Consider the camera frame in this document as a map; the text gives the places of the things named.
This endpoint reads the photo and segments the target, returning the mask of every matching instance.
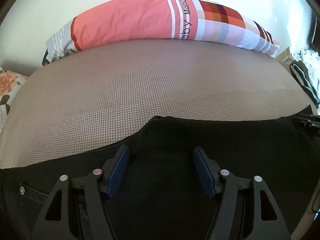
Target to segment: metal screw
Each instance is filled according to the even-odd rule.
[[[102,173],[102,170],[101,169],[95,169],[94,171],[93,171],[93,174],[94,175],[100,175]]]
[[[65,181],[65,180],[67,180],[67,178],[68,178],[67,175],[61,175],[61,176],[60,176],[60,180],[61,180],[61,181]]]
[[[20,187],[20,194],[21,194],[21,195],[24,194],[24,187]]]
[[[230,174],[230,172],[228,170],[221,170],[220,173],[223,176],[228,176]]]
[[[261,182],[262,178],[260,176],[254,176],[254,180],[257,182]]]

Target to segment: black cover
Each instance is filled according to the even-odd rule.
[[[203,192],[192,161],[193,148],[202,146],[222,169],[243,178],[260,175],[292,232],[320,173],[319,138],[295,128],[293,122],[293,117],[214,122],[156,116],[139,132],[111,146],[0,170],[1,209],[20,237],[28,239],[46,194],[62,174],[85,176],[125,144],[131,159],[119,193],[108,201],[118,238],[203,239],[215,201]],[[19,193],[21,185],[24,195]],[[85,229],[86,210],[81,201],[80,214]]]

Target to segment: white stripe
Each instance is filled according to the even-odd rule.
[[[171,38],[174,39],[174,33],[176,31],[176,17],[174,14],[174,8],[172,6],[171,0],[167,0],[169,3],[170,11],[171,11],[171,18],[172,18],[172,29],[171,29]]]
[[[264,34],[267,36],[267,38],[269,38],[270,41],[267,40],[268,47],[267,47],[264,51],[262,51],[262,53],[266,53],[266,52],[270,49],[270,47],[271,47],[271,45],[272,45],[271,39],[270,39],[268,33],[267,33],[266,31],[264,31]]]
[[[262,29],[262,32],[264,33],[264,43],[263,43],[263,46],[258,50],[259,52],[261,52],[262,53],[262,50],[265,48],[265,46],[266,46],[266,44],[267,44],[267,40],[266,40],[266,33],[263,31],[263,29]]]
[[[197,34],[195,37],[195,41],[201,41],[204,35],[204,28],[205,28],[205,20],[198,18],[198,27],[197,27]]]
[[[182,38],[182,30],[183,30],[183,12],[182,12],[182,8],[180,5],[179,0],[176,0],[178,9],[179,9],[179,13],[180,13],[180,32],[179,32],[179,39]]]
[[[58,51],[59,51],[59,56],[61,57],[61,56],[63,56],[63,55],[61,55],[62,54],[62,51],[61,51],[61,46],[60,46],[60,43],[61,43],[61,37],[62,35],[61,35],[61,29],[60,30],[58,30],[58,43],[57,43],[57,45],[58,45]]]
[[[54,50],[52,52],[52,57],[55,58],[57,56],[56,33],[52,36],[52,40],[53,40],[53,47],[54,47]]]
[[[57,46],[57,57],[60,56],[60,52],[59,52],[59,31],[56,32],[56,35],[55,35],[55,38],[56,38],[56,46]]]
[[[193,4],[194,4],[194,6],[195,6],[195,8],[196,8],[197,11],[203,11],[202,6],[201,6],[199,0],[192,0],[192,1],[193,1]]]
[[[61,29],[61,38],[60,38],[60,50],[61,50],[61,53],[62,53],[62,57],[64,57],[65,55],[65,51],[64,51],[64,49],[63,49],[63,47],[62,47],[62,37],[63,37],[63,34],[64,34],[64,26],[62,27],[62,29]]]
[[[296,75],[296,77],[297,77],[297,79],[299,80],[300,84],[301,84],[303,87],[307,88],[307,89],[312,93],[312,96],[315,98],[315,100],[318,100],[318,97],[314,94],[312,88],[311,88],[311,87],[306,87],[306,86],[304,85],[304,82],[303,82],[301,76],[300,76],[299,73],[295,70],[295,68],[294,68],[293,66],[291,66],[291,70],[292,70],[292,72]],[[308,86],[309,86],[310,83],[309,83],[308,80],[306,79],[306,77],[305,77],[305,75],[304,75],[304,72],[301,71],[301,73],[302,73],[303,78],[305,79],[305,81],[307,82],[307,84],[308,84]]]

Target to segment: mattress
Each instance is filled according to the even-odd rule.
[[[134,40],[89,49],[36,71],[0,134],[0,168],[117,142],[155,115],[196,120],[289,116],[311,99],[273,58],[204,41]]]

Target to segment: blue pedal grip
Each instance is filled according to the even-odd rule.
[[[129,163],[129,158],[129,148],[125,146],[109,176],[109,184],[106,192],[107,197],[109,199],[111,199],[112,196],[114,194],[117,194],[119,191],[119,187],[124,176],[124,172],[127,169]]]
[[[212,176],[212,173],[210,172],[210,169],[204,160],[204,157],[200,153],[199,149],[196,147],[193,150],[192,154],[193,163],[196,167],[196,171],[198,174],[198,177],[200,179],[201,185],[203,187],[204,192],[210,197],[214,198],[216,195],[216,190],[214,188],[214,178]]]

